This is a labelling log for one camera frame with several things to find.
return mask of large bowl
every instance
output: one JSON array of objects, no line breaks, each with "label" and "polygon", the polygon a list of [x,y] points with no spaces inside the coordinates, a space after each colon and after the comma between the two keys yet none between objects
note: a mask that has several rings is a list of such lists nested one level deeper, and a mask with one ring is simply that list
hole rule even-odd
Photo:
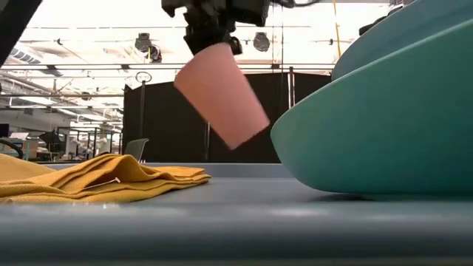
[{"label": "large bowl", "polygon": [[271,138],[319,190],[473,194],[473,20],[345,75],[287,111]]},{"label": "large bowl", "polygon": [[416,0],[356,40],[338,60],[332,79],[470,18],[472,0]]}]

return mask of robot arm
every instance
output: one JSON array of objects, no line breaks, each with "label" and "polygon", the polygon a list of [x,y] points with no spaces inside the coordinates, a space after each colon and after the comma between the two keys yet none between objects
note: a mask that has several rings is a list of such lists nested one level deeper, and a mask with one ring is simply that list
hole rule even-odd
[{"label": "robot arm", "polygon": [[162,0],[161,7],[171,17],[175,16],[177,8],[187,8],[184,18],[188,26],[184,40],[194,55],[222,42],[229,43],[233,54],[239,55],[242,46],[238,38],[231,36],[236,29],[235,23],[264,27],[271,2],[294,8],[316,4],[320,0],[304,4],[297,4],[294,0]]}]

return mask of yellow towel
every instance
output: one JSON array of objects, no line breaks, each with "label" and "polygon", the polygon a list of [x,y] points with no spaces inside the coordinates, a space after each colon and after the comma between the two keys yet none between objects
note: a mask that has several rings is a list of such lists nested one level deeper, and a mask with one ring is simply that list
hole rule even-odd
[{"label": "yellow towel", "polygon": [[0,202],[132,202],[208,182],[204,169],[105,154],[59,171],[0,154]]}]

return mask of black partition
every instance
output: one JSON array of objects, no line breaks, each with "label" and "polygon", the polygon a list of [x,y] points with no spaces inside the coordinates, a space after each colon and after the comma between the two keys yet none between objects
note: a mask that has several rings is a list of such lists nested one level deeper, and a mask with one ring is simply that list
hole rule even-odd
[{"label": "black partition", "polygon": [[294,73],[295,102],[298,103],[331,81],[332,78],[329,75]]},{"label": "black partition", "polygon": [[[246,77],[273,125],[288,109],[287,73],[252,74]],[[233,151],[211,130],[209,151],[209,160],[212,163],[279,162],[270,139],[270,128]]]},{"label": "black partition", "polygon": [[[146,85],[143,160],[159,163],[205,162],[207,124],[171,82]],[[123,142],[140,138],[141,88],[125,92]]]}]

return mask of gray table surface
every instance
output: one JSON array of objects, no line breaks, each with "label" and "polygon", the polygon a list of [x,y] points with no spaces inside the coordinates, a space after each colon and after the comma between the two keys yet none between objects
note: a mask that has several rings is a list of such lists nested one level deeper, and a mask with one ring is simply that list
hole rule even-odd
[{"label": "gray table surface", "polygon": [[207,185],[131,204],[0,208],[0,262],[23,265],[458,265],[470,202],[374,202],[280,165],[204,165]]}]

